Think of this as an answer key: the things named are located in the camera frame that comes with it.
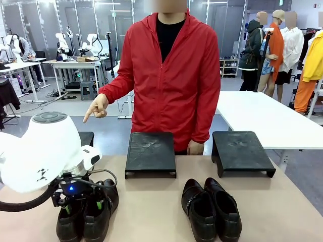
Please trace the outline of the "person's left hand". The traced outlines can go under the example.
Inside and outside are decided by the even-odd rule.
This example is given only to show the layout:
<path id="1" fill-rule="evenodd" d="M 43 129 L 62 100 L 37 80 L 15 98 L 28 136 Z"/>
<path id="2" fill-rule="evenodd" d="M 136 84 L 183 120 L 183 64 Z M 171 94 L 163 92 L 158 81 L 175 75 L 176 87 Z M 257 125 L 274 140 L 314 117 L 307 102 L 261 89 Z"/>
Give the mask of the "person's left hand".
<path id="1" fill-rule="evenodd" d="M 187 147 L 187 155 L 203 155 L 204 143 L 197 143 L 191 140 Z"/>

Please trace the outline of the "person's right hand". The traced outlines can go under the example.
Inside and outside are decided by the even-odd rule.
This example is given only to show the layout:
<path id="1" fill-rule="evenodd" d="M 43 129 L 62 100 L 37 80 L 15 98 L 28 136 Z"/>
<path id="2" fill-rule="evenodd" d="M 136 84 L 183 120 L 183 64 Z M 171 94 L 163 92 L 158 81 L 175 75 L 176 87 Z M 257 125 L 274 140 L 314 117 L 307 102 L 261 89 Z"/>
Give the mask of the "person's right hand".
<path id="1" fill-rule="evenodd" d="M 87 112 L 85 113 L 83 123 L 86 123 L 91 115 L 95 118 L 104 118 L 107 115 L 106 108 L 109 102 L 104 94 L 98 94 L 98 96 L 90 104 Z"/>

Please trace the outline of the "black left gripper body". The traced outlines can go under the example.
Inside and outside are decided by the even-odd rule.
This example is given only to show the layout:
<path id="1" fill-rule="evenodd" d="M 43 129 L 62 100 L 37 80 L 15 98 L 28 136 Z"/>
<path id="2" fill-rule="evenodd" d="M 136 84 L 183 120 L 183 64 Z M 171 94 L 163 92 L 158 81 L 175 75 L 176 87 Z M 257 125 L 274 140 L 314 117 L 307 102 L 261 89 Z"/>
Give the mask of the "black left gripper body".
<path id="1" fill-rule="evenodd" d="M 89 176 L 83 177 L 64 177 L 62 180 L 56 180 L 56 186 L 51 196 L 55 207 L 66 207 L 77 200 L 102 199 L 102 190 L 97 186 Z"/>

